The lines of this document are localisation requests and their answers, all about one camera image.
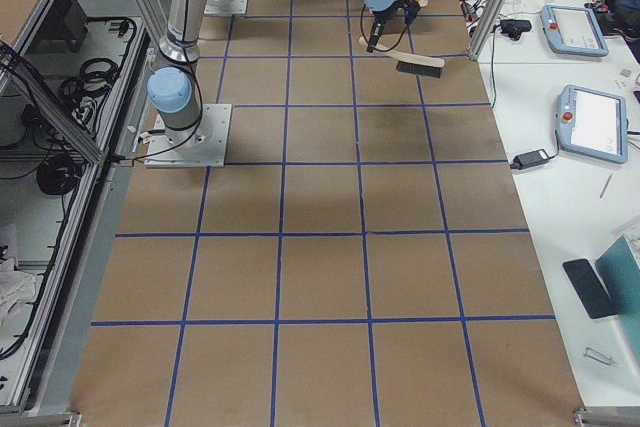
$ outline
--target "metal bracket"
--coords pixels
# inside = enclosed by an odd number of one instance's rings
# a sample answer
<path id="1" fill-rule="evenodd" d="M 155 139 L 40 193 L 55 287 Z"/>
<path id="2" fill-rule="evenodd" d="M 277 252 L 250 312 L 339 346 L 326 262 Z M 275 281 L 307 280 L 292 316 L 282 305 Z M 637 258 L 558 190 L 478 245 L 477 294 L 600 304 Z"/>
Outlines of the metal bracket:
<path id="1" fill-rule="evenodd" d="M 591 410 L 610 409 L 579 409 L 573 413 L 573 420 L 578 427 L 640 427 L 640 418 L 636 415 L 629 417 L 615 412 L 592 412 Z"/>
<path id="2" fill-rule="evenodd" d="M 246 15 L 249 0 L 207 0 L 204 8 L 205 17 L 227 17 L 230 15 Z"/>
<path id="3" fill-rule="evenodd" d="M 205 139 L 197 147 L 187 149 L 171 149 L 173 144 L 164 135 L 151 138 L 148 155 L 144 161 L 149 168 L 176 167 L 223 167 L 231 124 L 231 104 L 204 104 L 202 106 L 202 124 L 208 124 L 213 135 Z M 158 115 L 153 127 L 164 129 L 164 122 Z"/>

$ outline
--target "tablet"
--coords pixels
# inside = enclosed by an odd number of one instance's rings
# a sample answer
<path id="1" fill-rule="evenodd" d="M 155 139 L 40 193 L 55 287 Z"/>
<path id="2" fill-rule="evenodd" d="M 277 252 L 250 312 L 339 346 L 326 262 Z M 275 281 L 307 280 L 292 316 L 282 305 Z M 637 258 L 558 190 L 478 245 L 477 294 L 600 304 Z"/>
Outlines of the tablet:
<path id="1" fill-rule="evenodd" d="M 559 54 L 604 57 L 609 53 L 593 10 L 545 5 L 540 12 L 549 47 Z"/>
<path id="2" fill-rule="evenodd" d="M 558 102 L 556 136 L 564 150 L 624 164 L 628 158 L 624 98 L 567 85 Z"/>

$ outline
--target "smartphone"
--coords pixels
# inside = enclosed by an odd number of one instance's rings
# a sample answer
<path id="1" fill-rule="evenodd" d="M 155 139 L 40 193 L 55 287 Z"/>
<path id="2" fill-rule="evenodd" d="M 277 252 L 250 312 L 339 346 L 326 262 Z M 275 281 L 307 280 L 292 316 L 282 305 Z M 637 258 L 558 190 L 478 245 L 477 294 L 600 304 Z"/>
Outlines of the smartphone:
<path id="1" fill-rule="evenodd" d="M 590 318 L 601 319 L 617 313 L 587 259 L 571 260 L 562 264 L 562 267 Z"/>

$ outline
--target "blue tape grid line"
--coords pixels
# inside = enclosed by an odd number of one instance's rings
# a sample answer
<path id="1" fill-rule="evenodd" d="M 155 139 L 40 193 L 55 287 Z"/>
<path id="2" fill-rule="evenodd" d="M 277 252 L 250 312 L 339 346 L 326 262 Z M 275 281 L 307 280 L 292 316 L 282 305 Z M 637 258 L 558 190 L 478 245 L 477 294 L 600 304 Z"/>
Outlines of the blue tape grid line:
<path id="1" fill-rule="evenodd" d="M 349 2 L 346 2 L 347 14 L 349 11 Z M 351 17 L 347 16 L 347 32 L 351 32 Z M 367 249 L 367 224 L 365 218 L 364 207 L 364 186 L 362 182 L 362 160 L 360 154 L 360 127 L 358 122 L 358 104 L 356 95 L 356 75 L 355 75 L 355 62 L 353 56 L 353 39 L 349 36 L 349 54 L 351 64 L 351 95 L 353 100 L 353 120 L 355 125 L 355 140 L 356 140 L 356 163 L 358 168 L 358 196 L 360 199 L 360 235 L 362 236 L 362 258 L 364 269 L 364 288 L 365 297 L 367 301 L 367 320 L 373 318 L 372 305 L 371 305 L 371 288 L 369 283 L 369 257 Z M 378 402 L 378 381 L 376 376 L 376 353 L 375 353 L 375 341 L 373 324 L 369 322 L 367 324 L 367 336 L 369 340 L 369 365 L 371 367 L 371 396 L 373 402 L 373 418 L 376 427 L 380 427 L 380 407 Z"/>
<path id="2" fill-rule="evenodd" d="M 229 46 L 231 44 L 231 35 L 233 32 L 234 18 L 231 18 L 229 23 L 229 31 L 227 33 L 227 45 L 225 47 L 225 55 L 229 53 Z M 222 61 L 222 68 L 220 69 L 220 78 L 218 79 L 218 92 L 216 94 L 216 103 L 220 101 L 220 94 L 222 92 L 222 83 L 224 81 L 224 72 L 227 64 L 227 59 Z M 189 315 L 189 301 L 191 300 L 191 288 L 193 286 L 193 277 L 195 274 L 196 261 L 198 258 L 198 246 L 200 243 L 200 236 L 197 235 L 202 229 L 202 219 L 204 218 L 204 209 L 207 200 L 207 190 L 209 188 L 209 179 L 211 178 L 211 167 L 207 167 L 204 177 L 204 185 L 202 187 L 202 195 L 200 197 L 200 208 L 198 210 L 198 221 L 196 224 L 195 238 L 193 242 L 193 252 L 191 254 L 191 265 L 189 266 L 189 276 L 187 278 L 187 288 L 184 296 L 184 307 L 182 311 L 182 321 L 180 323 L 180 333 L 178 335 L 178 345 L 176 347 L 176 356 L 173 363 L 173 372 L 171 374 L 171 387 L 169 390 L 169 399 L 167 400 L 167 410 L 165 413 L 164 425 L 170 427 L 171 415 L 173 413 L 173 401 L 176 392 L 176 385 L 178 381 L 178 374 L 180 371 L 180 361 L 182 359 L 182 346 L 184 343 L 185 329 L 187 327 L 187 318 Z"/>
<path id="3" fill-rule="evenodd" d="M 442 103 L 442 102 L 433 102 L 433 103 L 429 103 L 429 102 L 425 102 L 424 103 L 425 107 L 428 107 L 429 109 L 432 108 L 441 108 L 441 107 L 491 107 L 491 103 L 490 102 L 452 102 L 452 103 Z M 237 109 L 238 107 L 242 108 L 242 109 L 247 109 L 247 108 L 260 108 L 260 109 L 264 109 L 264 108 L 277 108 L 277 109 L 282 109 L 284 106 L 282 104 L 233 104 L 233 108 Z M 293 104 L 289 104 L 288 106 L 290 109 L 292 108 L 296 108 L 296 109 L 303 109 L 303 108 L 317 108 L 317 107 L 322 107 L 323 109 L 332 109 L 332 108 L 350 108 L 353 107 L 351 104 L 322 104 L 322 105 L 318 105 L 318 104 L 297 104 L 297 105 L 293 105 Z M 418 105 L 418 104 L 383 104 L 383 103 L 377 103 L 377 104 L 358 104 L 358 107 L 360 108 L 367 108 L 367 109 L 388 109 L 389 107 L 413 107 L 413 108 L 422 108 L 423 105 Z"/>
<path id="4" fill-rule="evenodd" d="M 428 324 L 434 322 L 524 322 L 555 320 L 553 314 L 472 315 L 468 317 L 381 317 L 366 319 L 186 319 L 186 320 L 96 320 L 92 327 L 130 327 L 158 325 L 340 325 L 340 324 Z"/>
<path id="5" fill-rule="evenodd" d="M 189 275 L 187 280 L 187 287 L 185 292 L 185 300 L 183 306 L 182 318 L 179 320 L 123 320 L 123 321 L 94 321 L 91 323 L 94 327 L 123 327 L 123 326 L 179 326 L 180 333 L 178 336 L 178 342 L 176 346 L 176 355 L 174 360 L 174 366 L 172 371 L 172 379 L 171 386 L 169 391 L 169 397 L 167 402 L 167 409 L 165 414 L 165 427 L 169 427 L 171 423 L 171 415 L 173 411 L 173 403 L 176 392 L 176 385 L 179 377 L 180 370 L 180 361 L 182 355 L 182 347 L 184 343 L 185 330 L 187 326 L 191 325 L 273 325 L 274 327 L 274 344 L 273 344 L 273 365 L 272 365 L 272 385 L 271 385 L 271 415 L 270 415 L 270 425 L 271 427 L 275 426 L 276 421 L 276 404 L 277 404 L 277 374 L 278 374 L 278 338 L 279 338 L 279 326 L 280 325 L 322 325 L 322 324 L 366 324 L 368 326 L 368 336 L 369 336 L 369 355 L 370 355 L 370 365 L 371 365 L 371 389 L 372 389 L 372 397 L 373 397 L 373 406 L 374 406 L 374 418 L 376 427 L 380 426 L 380 412 L 378 406 L 378 392 L 377 392 L 377 380 L 376 380 L 376 362 L 375 362 L 375 342 L 374 342 L 374 329 L 373 326 L 375 324 L 384 324 L 384 323 L 433 323 L 433 322 L 460 322 L 463 327 L 464 337 L 465 337 L 465 345 L 467 349 L 467 356 L 469 360 L 469 368 L 472 376 L 472 382 L 474 387 L 474 393 L 476 397 L 476 403 L 478 407 L 478 415 L 480 417 L 480 422 L 482 427 L 486 427 L 486 422 L 484 419 L 484 413 L 482 408 L 482 402 L 478 387 L 478 382 L 475 374 L 475 368 L 473 365 L 473 355 L 471 352 L 471 345 L 469 341 L 468 332 L 466 329 L 466 324 L 468 322 L 487 322 L 487 321 L 537 321 L 537 320 L 554 320 L 555 316 L 553 315 L 514 315 L 514 316 L 465 316 L 464 307 L 462 303 L 462 294 L 460 291 L 460 286 L 456 274 L 455 267 L 455 259 L 453 255 L 452 245 L 451 245 L 451 235 L 452 234 L 499 234 L 499 233 L 525 233 L 528 232 L 528 229 L 449 229 L 446 221 L 446 213 L 444 207 L 444 201 L 442 197 L 442 190 L 440 187 L 440 182 L 438 178 L 438 165 L 442 164 L 452 164 L 452 163 L 504 163 L 506 160 L 504 159 L 487 159 L 487 160 L 451 160 L 451 161 L 424 161 L 424 162 L 364 162 L 361 160 L 360 150 L 356 144 L 356 158 L 357 161 L 355 163 L 312 163 L 312 162 L 287 162 L 286 158 L 286 149 L 287 149 L 287 125 L 288 125 L 288 110 L 293 107 L 313 107 L 312 105 L 289 105 L 289 79 L 291 74 L 291 59 L 292 58 L 310 58 L 312 56 L 292 56 L 291 55 L 291 42 L 292 42 L 292 27 L 293 27 L 293 19 L 294 17 L 303 17 L 303 16 L 294 16 L 293 15 L 294 8 L 294 0 L 290 0 L 290 12 L 288 16 L 282 16 L 283 18 L 289 19 L 289 41 L 288 41 L 288 55 L 282 56 L 282 58 L 287 58 L 287 78 L 286 78 L 286 101 L 285 105 L 246 105 L 243 107 L 284 107 L 285 110 L 285 122 L 284 122 L 284 138 L 283 138 L 283 161 L 282 162 L 273 162 L 273 163 L 236 163 L 231 165 L 274 165 L 280 166 L 281 171 L 281 192 L 280 192 L 280 217 L 279 217 L 279 229 L 277 233 L 269 233 L 269 232 L 256 232 L 256 233 L 207 233 L 202 232 L 202 220 L 204 216 L 204 209 L 206 204 L 207 190 L 209 186 L 209 181 L 212 175 L 211 169 L 207 169 L 205 174 L 205 180 L 202 190 L 202 196 L 200 201 L 200 209 L 198 213 L 198 222 L 195 232 L 165 232 L 165 233 L 120 233 L 117 234 L 116 237 L 119 238 L 146 238 L 146 237 L 193 237 L 193 251 L 191 264 L 189 269 Z M 339 18 L 345 18 L 347 21 L 347 26 L 350 27 L 351 19 L 355 18 L 349 14 L 349 2 L 346 2 L 347 15 L 344 16 L 335 16 Z M 438 16 L 438 17 L 459 17 L 459 15 L 426 15 L 427 16 Z M 255 16 L 255 17 L 278 17 L 278 16 Z M 320 17 L 330 17 L 330 16 L 309 16 L 313 18 Z M 219 99 L 222 84 L 224 79 L 225 67 L 227 59 L 232 58 L 229 55 L 229 46 L 233 33 L 233 25 L 234 21 L 232 19 L 228 37 L 227 37 L 227 45 L 225 49 L 224 56 L 221 57 L 213 57 L 222 59 L 222 69 L 218 84 L 218 94 L 217 98 Z M 413 50 L 413 43 L 411 37 L 409 37 L 411 48 Z M 348 58 L 351 63 L 351 76 L 352 76 L 352 95 L 353 95 L 353 103 L 352 105 L 335 105 L 334 107 L 351 107 L 354 110 L 354 121 L 355 121 L 355 134 L 356 141 L 359 138 L 359 124 L 358 124 L 358 108 L 363 107 L 363 105 L 359 105 L 356 101 L 356 79 L 354 73 L 354 59 L 359 58 L 360 56 L 353 54 L 353 46 L 352 39 L 349 38 L 349 55 L 344 57 L 338 56 L 318 56 L 323 58 Z M 459 54 L 449 55 L 450 57 L 460 56 Z M 265 58 L 262 57 L 233 57 L 233 58 Z M 423 111 L 423 117 L 425 122 L 425 130 L 430 141 L 430 149 L 431 149 L 431 158 L 435 159 L 433 144 L 431 142 L 431 133 L 429 130 L 428 124 L 428 113 L 427 107 L 449 107 L 449 106 L 487 106 L 486 102 L 481 103 L 455 103 L 455 104 L 426 104 L 424 102 L 424 96 L 422 92 L 422 86 L 420 82 L 416 79 L 418 84 L 418 90 L 420 94 L 420 105 L 415 104 L 388 104 L 388 105 L 371 105 L 366 107 L 389 107 L 389 106 L 398 106 L 398 107 L 406 107 L 412 106 L 421 108 Z M 363 182 L 362 182 L 362 166 L 363 165 L 431 165 L 434 169 L 434 174 L 436 178 L 436 185 L 438 189 L 438 196 L 440 202 L 440 208 L 443 216 L 444 229 L 443 230 L 414 230 L 414 231 L 383 231 L 383 232 L 370 232 L 366 229 L 366 218 L 365 218 L 365 209 L 364 209 L 364 196 L 363 196 Z M 334 233 L 321 233 L 321 232 L 308 232 L 308 233 L 286 233 L 284 232 L 284 199 L 285 199 L 285 188 L 286 188 L 286 168 L 287 166 L 292 165 L 354 165 L 358 169 L 358 188 L 360 194 L 360 212 L 361 212 L 361 231 L 360 232 L 334 232 Z M 405 317 L 405 318 L 375 318 L 372 312 L 372 301 L 371 301 L 371 290 L 369 285 L 369 267 L 368 267 L 368 253 L 367 253 L 367 236 L 368 235 L 414 235 L 414 234 L 444 234 L 447 238 L 447 245 L 449 249 L 449 256 L 451 261 L 452 274 L 454 276 L 454 284 L 456 287 L 456 295 L 458 298 L 458 306 L 460 315 L 459 316 L 450 316 L 450 317 Z M 273 319 L 201 319 L 201 320 L 189 320 L 188 312 L 189 312 L 189 302 L 191 298 L 191 290 L 193 285 L 193 279 L 195 275 L 195 268 L 197 262 L 198 255 L 198 247 L 199 240 L 201 237 L 250 237 L 250 236 L 269 236 L 269 237 L 278 237 L 278 256 L 277 256 L 277 277 L 276 277 L 276 302 L 275 302 L 275 312 Z M 363 319 L 281 319 L 280 318 L 280 289 L 281 289 L 281 276 L 282 276 L 282 244 L 284 237 L 295 237 L 295 236 L 360 236 L 362 238 L 362 251 L 363 251 L 363 268 L 364 268 L 364 278 L 365 278 L 365 292 L 366 292 L 366 302 L 367 302 L 367 317 Z"/>
<path id="6" fill-rule="evenodd" d="M 437 234 L 518 234 L 529 229 L 432 229 L 370 230 L 365 235 L 437 235 Z M 158 237 L 356 237 L 362 232 L 132 232 L 116 234 L 116 238 L 139 239 Z"/>
<path id="7" fill-rule="evenodd" d="M 411 51 L 415 52 L 413 46 L 413 39 L 411 37 L 411 32 L 409 32 L 409 45 L 411 46 Z M 416 79 L 418 84 L 418 93 L 420 95 L 420 100 L 424 101 L 424 92 L 422 89 L 422 83 Z M 429 139 L 429 149 L 431 151 L 431 158 L 435 159 L 435 150 L 433 147 L 433 140 L 431 138 L 431 129 L 429 126 L 429 115 L 427 113 L 427 109 L 423 106 L 422 115 L 424 117 L 425 128 L 427 131 L 427 138 Z M 453 283 L 456 291 L 456 298 L 458 301 L 458 309 L 460 311 L 460 324 L 462 326 L 462 334 L 464 336 L 465 349 L 467 351 L 467 361 L 469 362 L 469 373 L 471 375 L 471 383 L 473 385 L 473 393 L 476 400 L 476 407 L 478 409 L 478 417 L 480 420 L 481 427 L 487 427 L 485 416 L 484 416 L 484 408 L 482 406 L 482 397 L 480 395 L 480 386 L 478 385 L 478 377 L 476 374 L 476 369 L 473 361 L 473 351 L 471 348 L 471 339 L 469 338 L 469 331 L 467 328 L 467 321 L 464 313 L 464 302 L 462 300 L 462 290 L 460 287 L 460 281 L 458 279 L 458 273 L 456 268 L 456 260 L 455 255 L 453 253 L 453 245 L 451 242 L 451 232 L 449 231 L 449 224 L 447 221 L 447 212 L 444 203 L 444 194 L 442 192 L 442 185 L 440 183 L 440 175 L 438 172 L 438 164 L 433 163 L 433 174 L 436 182 L 436 189 L 438 192 L 438 201 L 440 203 L 440 212 L 442 214 L 442 224 L 444 226 L 444 235 L 447 240 L 447 249 L 449 251 L 449 261 L 451 262 L 451 274 L 453 276 Z"/>
<path id="8" fill-rule="evenodd" d="M 286 90 L 285 90 L 285 105 L 284 105 L 284 133 L 282 136 L 282 167 L 281 167 L 281 179 L 280 179 L 280 206 L 279 206 L 279 218 L 278 218 L 278 257 L 277 257 L 277 271 L 276 271 L 276 295 L 275 295 L 275 319 L 273 326 L 273 357 L 272 357 L 272 371 L 271 371 L 271 412 L 269 415 L 270 427 L 276 425 L 277 415 L 277 401 L 278 401 L 278 342 L 280 339 L 280 292 L 282 287 L 282 247 L 284 232 L 284 199 L 286 191 L 286 171 L 287 171 L 287 137 L 288 137 L 288 124 L 289 124 L 289 84 L 291 79 L 291 42 L 293 31 L 293 0 L 289 0 L 289 39 L 287 44 L 287 53 L 289 58 L 287 60 L 287 78 L 286 78 Z"/>

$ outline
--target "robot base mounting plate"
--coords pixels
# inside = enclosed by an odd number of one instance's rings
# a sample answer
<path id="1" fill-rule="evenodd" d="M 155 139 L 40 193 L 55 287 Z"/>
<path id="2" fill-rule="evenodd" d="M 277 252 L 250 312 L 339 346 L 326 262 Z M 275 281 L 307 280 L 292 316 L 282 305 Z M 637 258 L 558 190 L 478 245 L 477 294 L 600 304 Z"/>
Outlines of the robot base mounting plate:
<path id="1" fill-rule="evenodd" d="M 149 168 L 223 167 L 231 124 L 231 110 L 231 104 L 202 106 L 202 123 L 208 123 L 213 135 L 195 148 L 174 149 L 155 155 L 157 152 L 170 149 L 173 144 L 164 135 L 151 137 L 147 153 L 153 157 L 147 157 L 144 160 L 145 166 Z M 164 122 L 159 115 L 156 117 L 153 128 L 164 129 Z"/>

